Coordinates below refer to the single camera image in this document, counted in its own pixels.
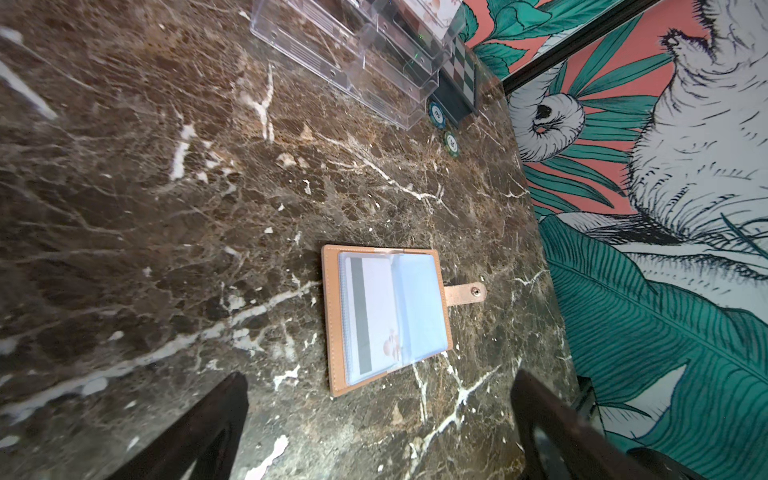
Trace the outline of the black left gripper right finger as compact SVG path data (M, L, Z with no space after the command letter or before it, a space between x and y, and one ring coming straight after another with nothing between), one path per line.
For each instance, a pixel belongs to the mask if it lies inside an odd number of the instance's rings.
M609 444L578 413L561 401L533 374L517 372L511 406L524 450L525 474L546 479L535 431L557 447L574 479L653 479L655 475Z

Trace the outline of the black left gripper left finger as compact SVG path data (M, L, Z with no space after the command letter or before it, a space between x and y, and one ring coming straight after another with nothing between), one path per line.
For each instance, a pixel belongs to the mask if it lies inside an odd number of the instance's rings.
M228 479L248 413L247 388L242 373L230 374L110 477Z

